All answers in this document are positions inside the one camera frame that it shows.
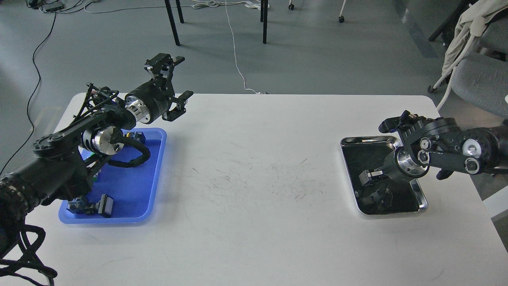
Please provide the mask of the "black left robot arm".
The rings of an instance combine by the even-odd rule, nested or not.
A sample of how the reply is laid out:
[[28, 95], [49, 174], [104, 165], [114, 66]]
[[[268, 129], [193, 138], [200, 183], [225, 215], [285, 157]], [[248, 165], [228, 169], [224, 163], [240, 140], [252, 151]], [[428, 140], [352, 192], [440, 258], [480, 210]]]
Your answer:
[[158, 118], [172, 122], [185, 114], [193, 92], [176, 96], [172, 85], [174, 68], [184, 60], [170, 54], [147, 60], [144, 69], [150, 80], [123, 99], [117, 90], [88, 83], [70, 125], [35, 141], [33, 161], [1, 177], [1, 276], [20, 277], [37, 286], [37, 281], [18, 273], [22, 268], [34, 269], [54, 285], [58, 273], [36, 254], [45, 230], [27, 225], [27, 214], [57, 199], [72, 201], [87, 195], [94, 175], [105, 164], [129, 168], [145, 163], [150, 150], [123, 131], [138, 122], [150, 124]]

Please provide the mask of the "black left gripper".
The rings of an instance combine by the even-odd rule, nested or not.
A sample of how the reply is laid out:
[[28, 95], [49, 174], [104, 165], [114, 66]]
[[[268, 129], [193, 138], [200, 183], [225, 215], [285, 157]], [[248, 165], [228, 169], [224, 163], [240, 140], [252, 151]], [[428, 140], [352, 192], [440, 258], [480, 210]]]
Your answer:
[[194, 94], [185, 91], [173, 97], [169, 89], [173, 89], [172, 78], [174, 67], [185, 61], [185, 57], [170, 54], [158, 54], [147, 60], [144, 69], [151, 76], [147, 83], [135, 88], [125, 96], [125, 108], [136, 118], [136, 121], [150, 124], [162, 115], [164, 121], [173, 122], [185, 114], [187, 100]]

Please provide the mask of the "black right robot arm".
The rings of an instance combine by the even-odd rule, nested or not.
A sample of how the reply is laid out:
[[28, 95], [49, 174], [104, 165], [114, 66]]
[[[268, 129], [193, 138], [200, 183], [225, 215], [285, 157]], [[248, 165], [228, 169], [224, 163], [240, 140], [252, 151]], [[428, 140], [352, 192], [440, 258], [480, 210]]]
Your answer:
[[453, 118], [432, 119], [406, 110], [401, 116], [385, 119], [379, 132], [397, 132], [402, 146], [390, 152], [382, 166], [361, 172], [362, 186], [387, 179], [410, 182], [425, 176], [431, 166], [440, 169], [439, 180], [454, 172], [507, 173], [506, 125], [461, 130]]

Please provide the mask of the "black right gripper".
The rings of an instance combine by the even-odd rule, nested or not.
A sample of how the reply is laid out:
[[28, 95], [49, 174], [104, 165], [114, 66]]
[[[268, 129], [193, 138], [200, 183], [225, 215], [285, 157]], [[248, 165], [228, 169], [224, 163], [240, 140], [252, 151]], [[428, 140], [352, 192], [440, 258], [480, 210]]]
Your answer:
[[359, 174], [361, 186], [370, 186], [385, 178], [385, 175], [392, 181], [411, 182], [424, 177], [429, 167], [418, 165], [404, 151], [404, 148], [397, 148], [388, 154], [383, 161], [383, 170], [363, 170]]

